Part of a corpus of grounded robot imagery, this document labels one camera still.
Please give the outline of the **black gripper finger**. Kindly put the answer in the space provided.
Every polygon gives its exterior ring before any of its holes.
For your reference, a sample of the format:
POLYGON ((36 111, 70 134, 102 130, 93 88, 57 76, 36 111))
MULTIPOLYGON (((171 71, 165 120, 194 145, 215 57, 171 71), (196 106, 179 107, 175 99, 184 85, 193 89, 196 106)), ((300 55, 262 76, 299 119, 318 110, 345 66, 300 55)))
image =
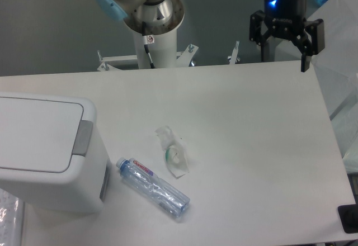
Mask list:
POLYGON ((251 14, 249 23, 249 40, 255 42, 260 47, 269 43, 269 39, 274 37, 276 31, 276 18, 267 15, 262 10, 251 14))
POLYGON ((291 35, 291 42, 301 53, 300 70, 306 72, 312 56, 318 55, 325 48, 324 20, 294 21, 291 35))

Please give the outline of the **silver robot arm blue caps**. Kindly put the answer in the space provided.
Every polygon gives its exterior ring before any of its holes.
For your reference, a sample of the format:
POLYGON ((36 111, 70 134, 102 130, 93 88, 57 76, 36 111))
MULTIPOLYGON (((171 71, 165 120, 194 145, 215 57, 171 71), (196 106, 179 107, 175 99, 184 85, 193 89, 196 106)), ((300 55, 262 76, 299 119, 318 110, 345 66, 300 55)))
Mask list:
MULTIPOLYGON (((180 0, 96 0, 100 9, 132 31, 140 69, 188 67, 198 48, 177 51, 177 29, 184 19, 180 0)), ((324 21, 308 21, 307 0, 264 0, 264 9, 250 16, 249 39, 260 48, 261 60, 270 54, 272 37, 291 42, 301 54, 302 72, 312 56, 325 47, 324 21)))

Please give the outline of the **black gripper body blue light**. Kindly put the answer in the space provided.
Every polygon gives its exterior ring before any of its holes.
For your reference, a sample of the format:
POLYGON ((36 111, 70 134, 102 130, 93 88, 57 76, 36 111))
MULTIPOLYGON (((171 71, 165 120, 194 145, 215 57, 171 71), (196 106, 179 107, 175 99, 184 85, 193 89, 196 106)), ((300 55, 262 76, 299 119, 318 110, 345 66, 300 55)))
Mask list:
POLYGON ((292 40, 303 32, 307 0, 264 0, 268 34, 292 40))

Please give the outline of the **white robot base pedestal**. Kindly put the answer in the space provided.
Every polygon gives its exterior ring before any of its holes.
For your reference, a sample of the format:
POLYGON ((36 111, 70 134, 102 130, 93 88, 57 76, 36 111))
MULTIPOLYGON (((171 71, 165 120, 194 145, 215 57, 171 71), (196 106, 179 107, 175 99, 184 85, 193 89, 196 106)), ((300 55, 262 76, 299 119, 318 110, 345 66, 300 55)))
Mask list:
POLYGON ((143 22, 139 32, 132 31, 139 69, 176 67, 177 29, 155 35, 143 22))

